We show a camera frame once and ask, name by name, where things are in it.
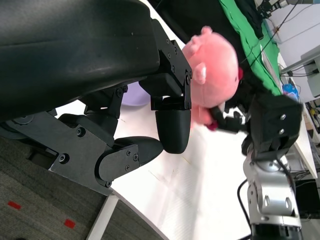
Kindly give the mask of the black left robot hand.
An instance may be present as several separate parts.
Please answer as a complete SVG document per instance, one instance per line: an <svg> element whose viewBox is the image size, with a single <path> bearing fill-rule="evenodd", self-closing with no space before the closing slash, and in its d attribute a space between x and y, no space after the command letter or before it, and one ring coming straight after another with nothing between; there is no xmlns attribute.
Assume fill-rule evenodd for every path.
<svg viewBox="0 0 320 240"><path fill-rule="evenodd" d="M109 195L113 180L185 151L192 69L139 0L3 0L0 134L31 160ZM150 95L158 138L115 139L131 83Z"/></svg>

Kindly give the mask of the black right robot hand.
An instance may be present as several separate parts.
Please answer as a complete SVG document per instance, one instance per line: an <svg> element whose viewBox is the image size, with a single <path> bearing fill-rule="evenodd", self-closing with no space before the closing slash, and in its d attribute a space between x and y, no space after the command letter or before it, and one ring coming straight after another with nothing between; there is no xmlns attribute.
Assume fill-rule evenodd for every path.
<svg viewBox="0 0 320 240"><path fill-rule="evenodd" d="M227 133L246 133L241 152L257 161L279 160L299 137L302 104L287 95L274 95L261 83L241 80L235 95L226 102L227 108L238 107L245 115L223 116L218 107L209 110L213 123L207 128Z"/></svg>

